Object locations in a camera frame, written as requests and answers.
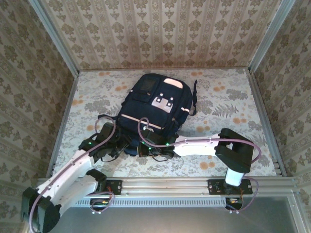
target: backpack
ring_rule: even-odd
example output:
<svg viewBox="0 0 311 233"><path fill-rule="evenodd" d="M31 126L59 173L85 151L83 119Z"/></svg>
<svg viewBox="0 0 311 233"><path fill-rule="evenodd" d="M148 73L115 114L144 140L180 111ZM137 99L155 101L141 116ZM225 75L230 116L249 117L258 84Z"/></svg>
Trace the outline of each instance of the backpack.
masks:
<svg viewBox="0 0 311 233"><path fill-rule="evenodd" d="M143 75L121 104L122 108L117 116L112 117L121 133L131 138L130 146L124 152L132 156L137 155L139 135L137 125L142 117L149 119L149 128L163 137L174 135L190 114L196 114L196 84L193 95L188 85L183 81L160 74Z"/></svg>

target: patterned floor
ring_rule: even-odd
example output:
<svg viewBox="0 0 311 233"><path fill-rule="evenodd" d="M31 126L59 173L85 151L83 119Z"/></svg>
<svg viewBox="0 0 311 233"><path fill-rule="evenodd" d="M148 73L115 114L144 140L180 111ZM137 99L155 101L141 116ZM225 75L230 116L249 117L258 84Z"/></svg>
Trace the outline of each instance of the patterned floor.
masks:
<svg viewBox="0 0 311 233"><path fill-rule="evenodd" d="M121 102L145 73L178 78L191 88L198 80L198 113L187 118L179 134L204 136L219 133L221 128L230 128L258 144L263 152L262 158L252 165L249 175L276 174L244 68L82 72L54 172L71 158L82 140L94 133L93 125L98 114L114 116L119 112ZM226 172L226 166L218 158L202 155L158 163L152 158L122 154L112 163L99 161L95 167L107 176L119 177L223 176Z"/></svg>

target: patterned wall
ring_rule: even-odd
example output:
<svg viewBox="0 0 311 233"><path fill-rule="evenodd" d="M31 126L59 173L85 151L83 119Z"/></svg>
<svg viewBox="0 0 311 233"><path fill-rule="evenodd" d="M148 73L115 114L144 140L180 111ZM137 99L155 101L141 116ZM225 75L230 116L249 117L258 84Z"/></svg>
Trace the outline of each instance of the patterned wall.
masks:
<svg viewBox="0 0 311 233"><path fill-rule="evenodd" d="M45 177L73 77L28 1L0 1L0 233Z"/></svg>
<svg viewBox="0 0 311 233"><path fill-rule="evenodd" d="M311 1L297 0L255 72L287 172L311 219Z"/></svg>
<svg viewBox="0 0 311 233"><path fill-rule="evenodd" d="M44 0L77 67L246 67L279 0Z"/></svg>

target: purple cable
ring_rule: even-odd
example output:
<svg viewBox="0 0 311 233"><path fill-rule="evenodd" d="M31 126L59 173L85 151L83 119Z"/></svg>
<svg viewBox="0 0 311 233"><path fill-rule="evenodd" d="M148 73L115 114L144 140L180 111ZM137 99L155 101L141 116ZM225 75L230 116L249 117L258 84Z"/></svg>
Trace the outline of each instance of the purple cable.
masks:
<svg viewBox="0 0 311 233"><path fill-rule="evenodd" d="M109 200L109 203L108 203L108 205L107 206L105 206L105 208L103 208L102 210L94 210L94 205L95 205L95 203L97 202L97 201L101 201L101 200L103 200L103 199L100 199L100 198L98 198L98 199L95 199L94 200L94 203L91 205L91 207L90 207L90 209L92 210L92 211L94 211L94 212L97 212L97 213L99 213L99 212L104 212L106 209L108 209L108 207L110 206L110 205L112 205L112 203L113 203L113 201L114 201L114 199L115 199L115 194L113 193L113 192L101 192L101 193L94 193L94 194L89 194L88 195L88 197L92 197L92 196L99 196L99 195L103 195L103 194L110 194L112 197L111 197L111 199Z"/></svg>
<svg viewBox="0 0 311 233"><path fill-rule="evenodd" d="M141 137L141 139L147 143L148 145L152 146L152 147L158 147L158 148L163 148L163 147L171 147L171 146L175 146L175 145L180 145L180 144L183 144L185 143L185 141L180 141L180 142L174 142L174 143L170 143L168 145L157 145L157 144L153 144L149 141L147 141L141 134L140 132L140 124L143 120L146 120L147 121L147 128L149 127L149 119L146 118L146 117L143 117L139 120L138 122L138 125L137 125L137 130L138 130L138 134L139 136ZM251 145L253 146L256 150L258 150L258 155L255 159L252 160L251 163L254 163L255 161L257 161L258 159L260 159L261 157L261 149L259 148L259 146L257 146L256 144L252 143L252 142L249 142L249 141L246 141L246 140L241 140L241 139L227 139L227 138L208 138L208 139L189 139L187 140L187 143L189 142L240 142L240 143L245 143L245 144L248 144L248 145ZM256 190L254 192L254 195L253 195L253 198L251 199L251 201L245 206L243 207L242 209L238 210L238 211L243 211L245 209L247 209L254 201L255 199L255 196L257 195L258 193L258 188L259 188L259 184L258 184L258 181L255 180L254 178L251 178L251 177L247 177L245 176L246 178L248 178L249 180L252 180L256 183L257 187L256 187Z"/></svg>
<svg viewBox="0 0 311 233"><path fill-rule="evenodd" d="M84 157L85 155L91 153L93 150L96 150L98 147L101 147L103 144L105 144L107 141L110 140L110 138L113 136L113 134L115 133L115 130L116 130L116 124L114 123L113 119L111 117L108 117L108 116L103 116L101 118L99 118L96 122L95 122L95 128L97 126L97 122L100 120L100 119L108 119L108 120L111 120L113 122L113 129L112 129L112 132L111 134L108 136L108 138L106 138L103 142L101 142L100 144L94 146L93 148L89 149L88 151L86 151L85 153L83 153L82 155L80 155L78 158L76 158L75 160L72 161L72 163L68 164L67 167L64 168L64 170L62 170L55 178L53 178L53 180L49 183L49 185L46 186L45 189L42 190L42 192L39 194L39 196L35 199L32 207L31 207L31 210L30 210L30 214L29 214L29 228L30 228L30 231L32 233L37 233L35 230L34 230L34 227L33 227L33 216L34 216L34 212L35 212L35 207L36 205L38 204L40 198L44 195L44 193L49 189L51 188L51 186L64 174L65 171L67 171L73 164L75 164L78 160L80 160L82 157Z"/></svg>

